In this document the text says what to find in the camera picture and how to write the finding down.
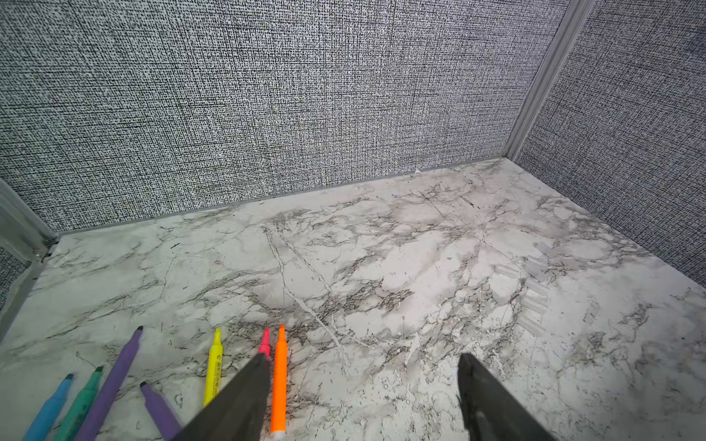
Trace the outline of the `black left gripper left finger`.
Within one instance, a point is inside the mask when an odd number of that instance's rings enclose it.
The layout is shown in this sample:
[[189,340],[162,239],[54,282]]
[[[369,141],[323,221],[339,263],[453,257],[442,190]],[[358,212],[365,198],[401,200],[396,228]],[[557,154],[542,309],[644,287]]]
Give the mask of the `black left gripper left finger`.
[[270,394],[270,361],[254,356],[174,440],[259,440]]

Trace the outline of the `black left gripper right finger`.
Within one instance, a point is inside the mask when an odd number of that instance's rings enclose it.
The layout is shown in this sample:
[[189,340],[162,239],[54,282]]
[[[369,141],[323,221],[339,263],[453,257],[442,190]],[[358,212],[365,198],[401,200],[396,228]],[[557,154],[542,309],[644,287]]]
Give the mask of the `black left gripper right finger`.
[[555,440],[472,353],[461,354],[457,379],[470,440]]

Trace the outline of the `blue highlighter pen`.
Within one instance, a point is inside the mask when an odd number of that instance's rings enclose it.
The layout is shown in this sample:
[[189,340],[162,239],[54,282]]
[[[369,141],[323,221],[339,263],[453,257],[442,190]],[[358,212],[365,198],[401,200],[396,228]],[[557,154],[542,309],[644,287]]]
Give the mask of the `blue highlighter pen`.
[[60,383],[53,395],[44,402],[31,426],[22,438],[23,441],[44,441],[49,435],[55,420],[66,403],[68,393],[74,381],[74,374],[69,373]]

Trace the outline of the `yellow highlighter pen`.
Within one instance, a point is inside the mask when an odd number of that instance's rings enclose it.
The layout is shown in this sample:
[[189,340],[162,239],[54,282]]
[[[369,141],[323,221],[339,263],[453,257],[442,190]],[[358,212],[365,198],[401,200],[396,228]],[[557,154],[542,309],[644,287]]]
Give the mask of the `yellow highlighter pen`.
[[209,351],[203,407],[206,407],[220,391],[223,355],[224,347],[222,346],[222,330],[220,328],[216,328],[213,336],[213,343],[211,344]]

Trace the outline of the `orange highlighter pen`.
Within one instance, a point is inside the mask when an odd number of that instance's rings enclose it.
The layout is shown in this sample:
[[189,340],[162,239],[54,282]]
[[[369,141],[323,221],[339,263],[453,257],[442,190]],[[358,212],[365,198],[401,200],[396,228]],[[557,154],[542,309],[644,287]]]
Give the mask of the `orange highlighter pen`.
[[275,345],[270,439],[283,440],[287,431],[288,344],[285,326],[281,325]]

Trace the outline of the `violet highlighter pen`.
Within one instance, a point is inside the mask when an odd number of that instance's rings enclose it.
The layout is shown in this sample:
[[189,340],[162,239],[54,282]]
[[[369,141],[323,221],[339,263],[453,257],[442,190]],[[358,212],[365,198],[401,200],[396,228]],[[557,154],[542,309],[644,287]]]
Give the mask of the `violet highlighter pen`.
[[75,440],[95,440],[103,426],[110,408],[117,398],[121,385],[127,378],[129,370],[140,348],[143,325],[137,327],[130,341],[123,347],[116,362],[101,387],[96,400],[89,409]]
[[165,399],[146,382],[140,384],[145,407],[165,440],[173,440],[181,431],[181,424],[170,410]]

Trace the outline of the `pink highlighter pen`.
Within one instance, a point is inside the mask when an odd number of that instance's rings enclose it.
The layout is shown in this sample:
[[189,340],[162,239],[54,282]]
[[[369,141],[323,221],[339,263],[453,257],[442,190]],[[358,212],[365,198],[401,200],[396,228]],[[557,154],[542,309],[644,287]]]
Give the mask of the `pink highlighter pen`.
[[263,331],[257,352],[264,355],[266,359],[271,358],[270,329],[268,327]]

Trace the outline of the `green highlighter pen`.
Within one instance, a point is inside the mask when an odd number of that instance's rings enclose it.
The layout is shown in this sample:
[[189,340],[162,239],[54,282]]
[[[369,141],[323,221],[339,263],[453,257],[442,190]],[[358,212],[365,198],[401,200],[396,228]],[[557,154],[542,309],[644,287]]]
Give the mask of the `green highlighter pen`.
[[92,373],[86,386],[77,394],[71,408],[55,434],[54,441],[72,441],[82,426],[89,409],[99,394],[99,384],[103,375],[103,366],[99,366]]

